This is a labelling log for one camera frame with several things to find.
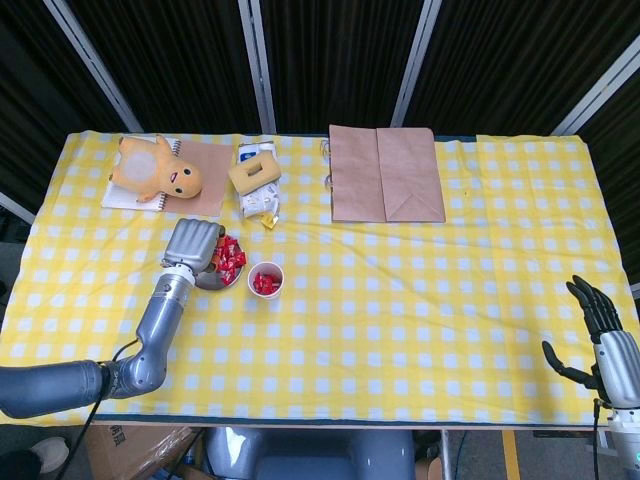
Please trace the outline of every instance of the cable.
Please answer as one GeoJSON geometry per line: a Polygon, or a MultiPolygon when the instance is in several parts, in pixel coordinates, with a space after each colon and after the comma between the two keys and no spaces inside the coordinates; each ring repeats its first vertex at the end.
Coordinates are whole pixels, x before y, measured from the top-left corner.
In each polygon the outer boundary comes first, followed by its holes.
{"type": "Polygon", "coordinates": [[[167,477],[167,480],[171,480],[173,478],[173,476],[176,474],[176,470],[180,466],[180,463],[182,462],[182,459],[187,454],[187,452],[191,449],[191,447],[193,447],[193,444],[196,443],[196,440],[198,440],[200,435],[202,435],[202,432],[204,432],[204,428],[201,428],[200,431],[198,433],[196,433],[196,436],[193,437],[193,440],[191,440],[191,443],[189,443],[189,445],[185,449],[184,453],[182,455],[180,455],[180,459],[178,460],[178,462],[173,466],[173,468],[169,472],[169,476],[167,477]]]}
{"type": "Polygon", "coordinates": [[[460,471],[460,469],[458,468],[460,462],[460,454],[462,453],[462,447],[464,447],[464,441],[467,439],[468,432],[468,430],[464,431],[464,435],[462,435],[462,440],[460,441],[460,448],[458,448],[458,454],[456,455],[456,474],[453,476],[454,480],[458,480],[458,472],[460,471]]]}
{"type": "MultiPolygon", "coordinates": [[[[120,356],[120,354],[122,352],[124,352],[125,349],[129,348],[131,345],[136,343],[137,341],[138,341],[138,339],[136,338],[132,342],[127,343],[124,347],[120,348],[120,350],[118,350],[116,352],[116,354],[113,356],[113,359],[111,361],[115,362],[116,360],[118,360],[118,357],[120,356]]],[[[58,472],[58,475],[56,475],[56,479],[55,480],[62,480],[62,478],[64,477],[64,474],[67,473],[67,469],[69,468],[69,465],[71,465],[71,462],[73,461],[73,457],[75,457],[76,452],[78,451],[78,448],[80,447],[80,443],[82,442],[82,439],[84,438],[84,434],[87,433],[87,429],[89,428],[89,425],[91,424],[91,421],[93,420],[93,417],[96,414],[96,411],[98,410],[98,407],[100,406],[100,403],[102,402],[102,399],[104,398],[104,396],[107,393],[107,389],[109,388],[109,383],[111,383],[110,382],[111,374],[109,373],[109,369],[106,368],[106,367],[102,368],[102,372],[103,372],[103,374],[102,374],[102,388],[100,389],[100,394],[98,395],[98,400],[96,400],[96,403],[93,404],[93,408],[91,409],[91,413],[89,413],[89,416],[87,417],[87,421],[84,422],[84,426],[82,427],[82,430],[80,430],[80,435],[78,435],[78,438],[76,439],[75,443],[73,444],[73,447],[69,451],[69,455],[67,456],[67,459],[64,461],[64,464],[62,465],[62,468],[58,472]]]]}
{"type": "Polygon", "coordinates": [[[598,417],[600,417],[600,399],[593,399],[593,474],[596,480],[600,480],[598,471],[598,417]]]}
{"type": "Polygon", "coordinates": [[[124,347],[121,347],[120,350],[118,350],[116,354],[113,356],[113,359],[111,361],[115,362],[116,360],[118,360],[118,357],[122,352],[124,352],[127,348],[129,348],[131,345],[137,342],[138,342],[138,339],[136,338],[135,340],[132,340],[129,343],[127,343],[124,347]]]}

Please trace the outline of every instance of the curtain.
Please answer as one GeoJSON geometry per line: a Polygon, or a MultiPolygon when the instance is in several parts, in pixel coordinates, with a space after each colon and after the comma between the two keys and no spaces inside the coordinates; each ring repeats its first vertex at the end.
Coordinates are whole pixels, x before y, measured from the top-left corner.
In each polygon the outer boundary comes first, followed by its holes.
{"type": "Polygon", "coordinates": [[[260,131],[236,0],[68,3],[145,131],[260,131]]]}
{"type": "Polygon", "coordinates": [[[637,1],[444,1],[405,125],[547,135],[639,33],[637,1]]]}
{"type": "Polygon", "coordinates": [[[124,125],[38,2],[0,2],[0,191],[33,213],[66,136],[124,125]]]}
{"type": "Polygon", "coordinates": [[[388,127],[422,1],[262,0],[279,133],[388,127]]]}
{"type": "Polygon", "coordinates": [[[640,72],[578,132],[589,145],[630,283],[640,282],[640,72]]]}

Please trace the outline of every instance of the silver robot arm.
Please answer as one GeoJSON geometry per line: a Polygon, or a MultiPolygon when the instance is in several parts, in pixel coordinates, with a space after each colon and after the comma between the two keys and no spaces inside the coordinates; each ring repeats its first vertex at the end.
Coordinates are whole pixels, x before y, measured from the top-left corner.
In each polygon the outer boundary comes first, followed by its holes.
{"type": "Polygon", "coordinates": [[[577,275],[573,282],[567,288],[584,311],[596,363],[591,374],[565,367],[548,342],[542,342],[544,355],[556,372],[597,390],[601,403],[612,409],[608,420],[618,458],[627,478],[640,480],[640,350],[623,331],[611,299],[577,275]]]}
{"type": "Polygon", "coordinates": [[[167,374],[167,353],[195,275],[211,262],[217,223],[180,219],[165,255],[162,274],[136,330],[140,351],[118,361],[77,362],[34,367],[0,367],[0,410],[27,418],[78,408],[99,398],[128,398],[159,388],[167,374]]]}

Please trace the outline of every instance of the tablecloth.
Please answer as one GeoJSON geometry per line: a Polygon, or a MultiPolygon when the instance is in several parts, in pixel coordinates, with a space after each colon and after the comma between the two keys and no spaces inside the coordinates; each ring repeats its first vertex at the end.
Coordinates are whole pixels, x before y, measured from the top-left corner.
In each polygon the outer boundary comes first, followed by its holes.
{"type": "MultiPolygon", "coordinates": [[[[251,264],[280,264],[285,285],[272,302],[250,294],[246,272],[227,291],[195,289],[164,385],[103,402],[103,418],[590,424],[591,394],[557,376],[540,347],[552,340],[575,367],[593,361],[564,282],[582,275],[635,335],[638,321],[579,138],[438,143],[446,224],[335,224],[322,139],[181,137],[275,141],[275,229],[242,219],[230,185],[219,221],[251,264]]],[[[179,216],[100,207],[117,139],[68,137],[24,250],[0,364],[105,360],[135,337],[179,216]]],[[[30,422],[80,423],[89,408],[30,422]]]]}

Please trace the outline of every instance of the white paper cup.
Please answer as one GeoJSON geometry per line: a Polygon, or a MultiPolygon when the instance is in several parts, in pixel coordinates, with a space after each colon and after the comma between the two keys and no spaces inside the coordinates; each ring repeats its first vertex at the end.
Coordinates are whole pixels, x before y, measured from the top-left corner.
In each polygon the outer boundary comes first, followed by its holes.
{"type": "Polygon", "coordinates": [[[249,271],[249,275],[247,276],[247,282],[249,284],[249,290],[251,290],[251,292],[254,295],[260,298],[264,298],[266,300],[272,300],[280,296],[282,287],[284,287],[284,272],[282,271],[282,268],[280,268],[280,265],[278,264],[275,264],[273,262],[260,262],[254,265],[249,271]],[[256,292],[256,289],[253,288],[253,281],[256,279],[256,276],[259,273],[263,275],[272,275],[275,278],[279,278],[280,287],[278,287],[278,290],[273,292],[271,295],[262,295],[261,293],[256,292]]]}

